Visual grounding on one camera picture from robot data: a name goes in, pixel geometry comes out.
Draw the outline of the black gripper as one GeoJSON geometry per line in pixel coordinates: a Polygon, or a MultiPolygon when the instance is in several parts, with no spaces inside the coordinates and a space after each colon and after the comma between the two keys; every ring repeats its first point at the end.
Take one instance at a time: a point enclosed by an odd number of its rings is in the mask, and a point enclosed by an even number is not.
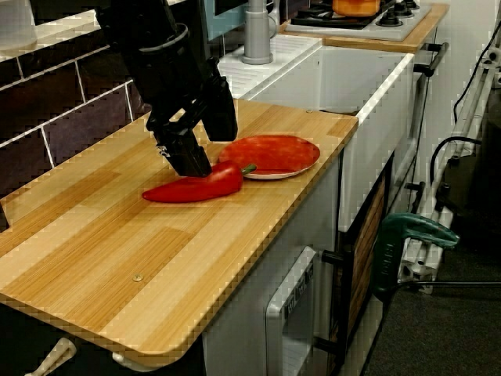
{"type": "Polygon", "coordinates": [[[229,83],[219,73],[218,60],[200,61],[188,31],[162,44],[138,48],[135,58],[140,94],[151,106],[160,106],[161,131],[153,133],[159,154],[180,176],[210,175],[211,164],[190,129],[201,121],[212,142],[231,142],[238,133],[229,83]]]}

